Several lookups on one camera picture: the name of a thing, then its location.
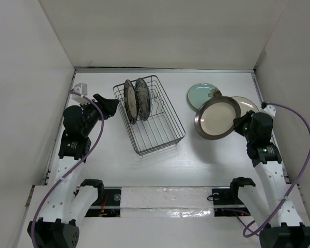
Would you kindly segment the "cream tree pattern plate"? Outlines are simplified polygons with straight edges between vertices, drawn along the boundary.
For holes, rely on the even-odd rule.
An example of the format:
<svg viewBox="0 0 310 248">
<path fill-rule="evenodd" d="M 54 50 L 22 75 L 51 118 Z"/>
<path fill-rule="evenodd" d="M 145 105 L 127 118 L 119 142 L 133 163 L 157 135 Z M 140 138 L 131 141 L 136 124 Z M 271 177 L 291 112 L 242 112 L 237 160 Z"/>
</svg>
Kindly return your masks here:
<svg viewBox="0 0 310 248">
<path fill-rule="evenodd" d="M 249 111 L 253 111 L 255 113 L 259 111 L 257 105 L 247 98 L 240 96 L 234 96 L 231 98 L 234 99 L 239 104 L 241 116 L 245 115 Z"/>
</svg>

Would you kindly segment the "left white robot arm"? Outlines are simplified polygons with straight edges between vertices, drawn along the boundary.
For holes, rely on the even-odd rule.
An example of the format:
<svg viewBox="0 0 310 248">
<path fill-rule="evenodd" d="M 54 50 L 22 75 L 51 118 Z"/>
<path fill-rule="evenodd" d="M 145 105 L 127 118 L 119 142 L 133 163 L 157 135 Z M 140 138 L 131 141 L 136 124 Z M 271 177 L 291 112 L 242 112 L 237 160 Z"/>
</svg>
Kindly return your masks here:
<svg viewBox="0 0 310 248">
<path fill-rule="evenodd" d="M 81 185 L 77 185 L 77 180 L 98 144 L 91 142 L 90 132 L 98 122 L 104 123 L 115 115 L 119 101 L 99 94 L 92 100 L 80 93 L 72 95 L 80 104 L 63 112 L 64 131 L 55 182 L 27 229 L 33 247 L 76 247 L 82 219 L 92 204 L 99 205 L 105 198 L 102 180 L 85 179 Z"/>
</svg>

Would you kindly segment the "brown rim cream plate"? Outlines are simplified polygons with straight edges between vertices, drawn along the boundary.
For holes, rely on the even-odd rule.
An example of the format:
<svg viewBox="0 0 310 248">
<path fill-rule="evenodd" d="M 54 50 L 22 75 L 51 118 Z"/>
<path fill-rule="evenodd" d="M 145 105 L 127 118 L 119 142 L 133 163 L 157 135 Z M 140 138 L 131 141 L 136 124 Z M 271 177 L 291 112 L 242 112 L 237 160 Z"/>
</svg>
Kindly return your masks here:
<svg viewBox="0 0 310 248">
<path fill-rule="evenodd" d="M 233 120 L 241 116 L 238 102 L 231 97 L 206 101 L 196 112 L 194 127 L 198 135 L 207 140 L 219 140 L 231 134 Z"/>
</svg>

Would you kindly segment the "teal flower plate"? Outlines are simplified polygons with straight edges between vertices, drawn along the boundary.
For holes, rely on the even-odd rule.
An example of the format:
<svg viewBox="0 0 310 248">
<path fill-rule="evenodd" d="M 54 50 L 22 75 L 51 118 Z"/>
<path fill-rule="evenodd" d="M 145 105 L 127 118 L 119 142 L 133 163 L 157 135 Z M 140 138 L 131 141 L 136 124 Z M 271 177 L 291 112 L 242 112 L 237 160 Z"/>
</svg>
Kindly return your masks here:
<svg viewBox="0 0 310 248">
<path fill-rule="evenodd" d="M 187 99 L 193 110 L 198 110 L 205 102 L 222 96 L 221 91 L 209 83 L 193 85 L 187 93 Z"/>
</svg>

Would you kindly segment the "dark striped rim plate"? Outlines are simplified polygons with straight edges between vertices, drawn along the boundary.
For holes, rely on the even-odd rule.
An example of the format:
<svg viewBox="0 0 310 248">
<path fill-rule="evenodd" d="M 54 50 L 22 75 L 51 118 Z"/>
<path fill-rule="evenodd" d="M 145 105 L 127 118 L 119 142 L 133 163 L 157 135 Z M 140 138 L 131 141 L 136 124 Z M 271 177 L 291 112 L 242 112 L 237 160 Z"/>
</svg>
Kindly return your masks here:
<svg viewBox="0 0 310 248">
<path fill-rule="evenodd" d="M 139 105 L 134 86 L 130 80 L 126 80 L 124 83 L 123 96 L 128 120 L 131 124 L 136 124 Z"/>
</svg>

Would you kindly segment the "blue floral plate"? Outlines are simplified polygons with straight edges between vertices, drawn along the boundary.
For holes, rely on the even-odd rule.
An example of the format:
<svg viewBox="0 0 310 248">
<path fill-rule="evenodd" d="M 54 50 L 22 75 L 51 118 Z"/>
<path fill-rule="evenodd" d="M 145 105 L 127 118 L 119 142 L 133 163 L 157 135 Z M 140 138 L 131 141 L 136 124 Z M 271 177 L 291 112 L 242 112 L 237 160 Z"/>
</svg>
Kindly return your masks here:
<svg viewBox="0 0 310 248">
<path fill-rule="evenodd" d="M 139 117 L 146 121 L 151 112 L 151 93 L 143 78 L 138 78 L 135 82 L 135 92 L 139 103 Z"/>
</svg>

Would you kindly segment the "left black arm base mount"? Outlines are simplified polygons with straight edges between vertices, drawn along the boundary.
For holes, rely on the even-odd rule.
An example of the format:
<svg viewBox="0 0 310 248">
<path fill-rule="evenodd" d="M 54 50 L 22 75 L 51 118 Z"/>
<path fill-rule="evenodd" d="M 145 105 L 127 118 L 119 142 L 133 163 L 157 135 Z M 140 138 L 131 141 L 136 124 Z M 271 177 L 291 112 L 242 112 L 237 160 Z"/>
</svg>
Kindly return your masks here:
<svg viewBox="0 0 310 248">
<path fill-rule="evenodd" d="M 75 196 L 84 186 L 92 186 L 98 190 L 98 198 L 86 212 L 86 217 L 120 217 L 121 188 L 105 187 L 99 179 L 85 179 L 74 192 Z"/>
</svg>

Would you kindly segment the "silver taped front rail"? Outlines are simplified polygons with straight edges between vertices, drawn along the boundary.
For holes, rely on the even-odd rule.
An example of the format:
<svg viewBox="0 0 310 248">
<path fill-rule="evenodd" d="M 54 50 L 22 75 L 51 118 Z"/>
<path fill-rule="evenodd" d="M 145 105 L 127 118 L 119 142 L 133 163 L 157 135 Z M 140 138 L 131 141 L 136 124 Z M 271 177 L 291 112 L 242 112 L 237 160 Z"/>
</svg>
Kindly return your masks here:
<svg viewBox="0 0 310 248">
<path fill-rule="evenodd" d="M 246 215 L 229 187 L 123 187 L 106 188 L 103 204 L 93 204 L 88 216 L 122 218 L 189 218 Z"/>
</svg>

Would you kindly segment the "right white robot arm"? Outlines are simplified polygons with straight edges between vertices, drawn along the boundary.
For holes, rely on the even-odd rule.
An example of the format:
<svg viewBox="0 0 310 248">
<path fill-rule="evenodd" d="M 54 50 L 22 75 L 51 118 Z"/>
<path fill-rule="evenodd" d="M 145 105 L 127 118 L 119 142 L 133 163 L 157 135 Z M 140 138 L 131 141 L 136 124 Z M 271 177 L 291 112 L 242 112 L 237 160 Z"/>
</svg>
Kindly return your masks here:
<svg viewBox="0 0 310 248">
<path fill-rule="evenodd" d="M 287 195 L 282 157 L 271 142 L 275 109 L 248 111 L 234 120 L 234 130 L 244 136 L 246 151 L 260 178 L 266 199 L 259 195 L 250 178 L 236 178 L 228 197 L 234 203 L 243 202 L 260 230 L 261 247 L 309 247 L 310 226 L 306 226 Z"/>
</svg>

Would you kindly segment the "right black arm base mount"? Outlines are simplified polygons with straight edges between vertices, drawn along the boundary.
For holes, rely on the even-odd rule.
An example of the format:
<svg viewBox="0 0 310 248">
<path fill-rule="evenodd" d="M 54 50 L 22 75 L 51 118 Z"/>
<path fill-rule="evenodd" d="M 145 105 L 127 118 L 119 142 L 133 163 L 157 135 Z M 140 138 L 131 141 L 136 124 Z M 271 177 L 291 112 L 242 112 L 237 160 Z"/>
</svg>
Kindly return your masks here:
<svg viewBox="0 0 310 248">
<path fill-rule="evenodd" d="M 212 188 L 208 201 L 213 202 L 215 217 L 250 216 L 244 203 L 238 198 L 239 189 L 255 186 L 251 178 L 234 178 L 228 187 Z"/>
</svg>

